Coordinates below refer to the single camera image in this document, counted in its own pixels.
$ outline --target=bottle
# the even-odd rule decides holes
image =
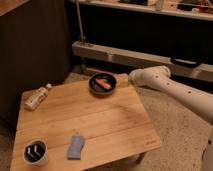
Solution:
[[[46,87],[41,87],[35,91],[35,93],[30,96],[24,103],[24,107],[27,110],[35,110],[39,104],[48,96],[52,85],[47,84]]]

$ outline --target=tiled floor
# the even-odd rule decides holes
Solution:
[[[65,83],[88,79],[89,76],[71,73]],[[163,146],[148,152],[140,164],[137,156],[106,164],[90,171],[198,171],[210,125],[178,102],[158,91],[137,88],[150,114]],[[13,138],[0,129],[0,171],[9,167]]]

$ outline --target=wooden table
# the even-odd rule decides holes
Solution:
[[[93,96],[88,81],[55,86],[33,112],[23,107],[32,94],[25,92],[11,170],[84,170],[160,147],[160,138],[127,75],[116,78],[117,88],[106,98]],[[66,159],[75,134],[86,139],[79,161]],[[23,161],[23,148],[39,138],[47,142],[50,161],[42,167],[28,166]]]

